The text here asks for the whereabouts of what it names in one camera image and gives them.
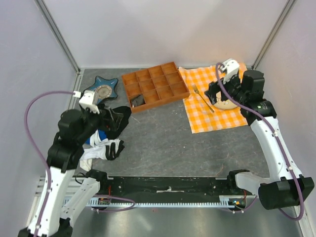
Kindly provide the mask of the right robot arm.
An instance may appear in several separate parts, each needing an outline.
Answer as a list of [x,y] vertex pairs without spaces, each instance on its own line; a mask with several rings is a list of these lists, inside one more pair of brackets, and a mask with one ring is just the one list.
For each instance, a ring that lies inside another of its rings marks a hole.
[[212,104],[221,93],[221,100],[229,99],[240,107],[242,116],[254,132],[264,153],[270,176],[262,178],[248,170],[229,173],[227,191],[238,194],[247,190],[257,195],[266,210],[299,206],[314,189],[311,177],[305,177],[292,159],[283,140],[277,113],[272,103],[264,98],[264,74],[247,70],[239,77],[239,70],[228,72],[216,69],[217,81],[209,84],[205,95]]

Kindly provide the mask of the olive grey underwear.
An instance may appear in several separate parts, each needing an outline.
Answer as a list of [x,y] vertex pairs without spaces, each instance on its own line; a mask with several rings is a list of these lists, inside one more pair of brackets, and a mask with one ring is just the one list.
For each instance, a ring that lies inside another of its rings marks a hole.
[[138,94],[132,97],[130,103],[133,108],[146,104],[143,94]]

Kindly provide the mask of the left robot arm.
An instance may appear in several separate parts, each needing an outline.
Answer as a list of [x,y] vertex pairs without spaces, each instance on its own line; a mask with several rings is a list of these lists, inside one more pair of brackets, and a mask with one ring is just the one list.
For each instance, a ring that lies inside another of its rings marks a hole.
[[19,231],[20,237],[69,237],[74,224],[95,194],[108,190],[105,172],[92,170],[70,201],[63,204],[69,183],[79,164],[85,141],[97,130],[117,138],[128,125],[131,109],[99,107],[100,113],[89,110],[66,110],[58,121],[59,131],[44,160],[46,172],[44,191],[36,213],[28,227]]

